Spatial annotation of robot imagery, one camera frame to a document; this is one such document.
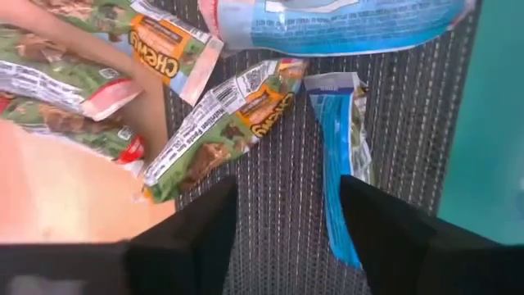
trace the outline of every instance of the gray mesh fabric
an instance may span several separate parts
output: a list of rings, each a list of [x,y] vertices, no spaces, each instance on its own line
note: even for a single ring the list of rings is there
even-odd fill
[[[156,0],[205,28],[196,0]],[[370,88],[366,126],[378,187],[434,214],[453,137],[480,8],[454,31],[403,52],[311,59],[310,74],[358,71]],[[240,52],[219,61],[208,88],[275,52]],[[169,135],[190,111],[166,98]],[[225,175],[239,183],[237,240],[225,294],[363,294],[364,274],[330,253],[322,197],[322,135],[301,91],[249,154],[224,165],[178,208]]]

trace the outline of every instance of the plastic wrapper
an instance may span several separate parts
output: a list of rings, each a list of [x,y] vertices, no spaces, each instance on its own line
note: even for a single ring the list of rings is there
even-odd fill
[[[30,0],[154,70],[192,106],[224,44],[147,0]]]
[[[367,87],[356,73],[314,75],[304,83],[323,131],[323,195],[330,246],[336,258],[359,268],[342,212],[340,185],[342,175],[374,182],[364,129]]]
[[[297,56],[394,51],[443,34],[475,0],[199,0],[229,51],[267,48]]]
[[[129,77],[60,44],[0,24],[0,90],[103,120],[142,92]]]
[[[142,137],[112,119],[94,121],[33,98],[0,93],[0,118],[31,134],[73,143],[138,175],[143,167]]]
[[[211,170],[249,152],[300,88],[306,62],[263,61],[208,91],[144,173],[143,195],[177,198]]]

